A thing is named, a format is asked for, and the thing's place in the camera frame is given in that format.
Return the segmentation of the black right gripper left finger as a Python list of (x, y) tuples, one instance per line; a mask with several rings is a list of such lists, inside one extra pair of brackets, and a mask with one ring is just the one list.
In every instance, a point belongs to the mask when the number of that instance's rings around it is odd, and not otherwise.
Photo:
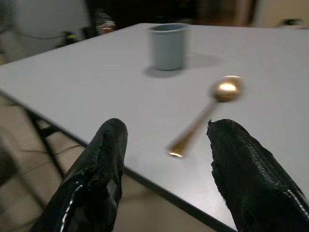
[(32, 232), (111, 232), (122, 198), (128, 132), (105, 121), (70, 167)]

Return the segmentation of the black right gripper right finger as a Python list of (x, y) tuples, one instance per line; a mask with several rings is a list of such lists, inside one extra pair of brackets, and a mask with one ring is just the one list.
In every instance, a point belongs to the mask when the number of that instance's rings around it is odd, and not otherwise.
[(309, 202), (258, 140), (230, 119), (209, 121), (212, 176), (239, 232), (306, 232)]

